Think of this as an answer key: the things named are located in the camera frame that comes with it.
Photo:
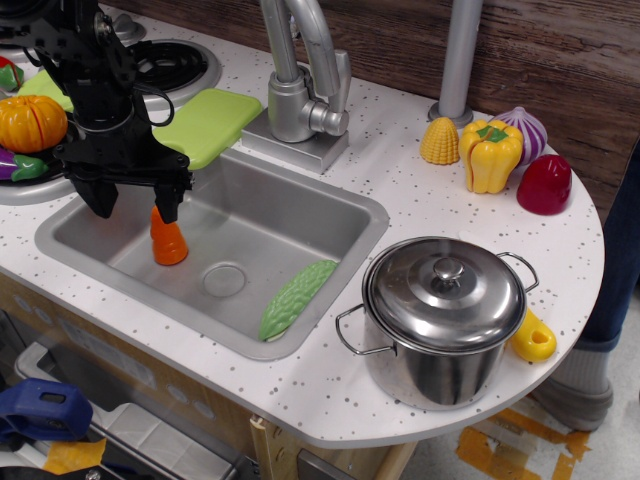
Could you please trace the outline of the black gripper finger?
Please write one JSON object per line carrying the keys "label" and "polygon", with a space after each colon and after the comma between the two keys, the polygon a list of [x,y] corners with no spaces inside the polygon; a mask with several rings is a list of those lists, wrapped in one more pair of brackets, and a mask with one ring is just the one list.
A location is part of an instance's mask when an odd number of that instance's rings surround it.
{"label": "black gripper finger", "polygon": [[112,215],[118,198],[114,184],[102,180],[73,180],[74,188],[87,206],[99,217],[109,218]]}
{"label": "black gripper finger", "polygon": [[179,181],[161,180],[154,185],[155,206],[164,223],[178,219],[178,208],[183,201],[185,188]]}

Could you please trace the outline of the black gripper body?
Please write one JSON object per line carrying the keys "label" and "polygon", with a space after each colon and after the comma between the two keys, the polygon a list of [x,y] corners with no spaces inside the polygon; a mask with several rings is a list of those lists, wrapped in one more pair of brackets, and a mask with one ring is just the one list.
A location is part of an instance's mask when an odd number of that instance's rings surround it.
{"label": "black gripper body", "polygon": [[117,184],[192,188],[187,157],[160,143],[150,123],[139,116],[106,130],[91,130],[79,120],[75,124],[80,137],[54,150],[73,183],[85,188]]}

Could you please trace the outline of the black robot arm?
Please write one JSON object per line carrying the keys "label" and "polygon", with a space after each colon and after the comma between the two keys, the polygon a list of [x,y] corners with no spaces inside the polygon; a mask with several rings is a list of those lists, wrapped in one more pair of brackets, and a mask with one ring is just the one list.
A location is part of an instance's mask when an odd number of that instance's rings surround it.
{"label": "black robot arm", "polygon": [[65,177],[102,218],[120,184],[148,186],[165,223],[192,187],[189,159],[162,145],[137,79],[133,52],[95,1],[4,1],[1,40],[32,52],[73,105],[82,139],[57,148]]}

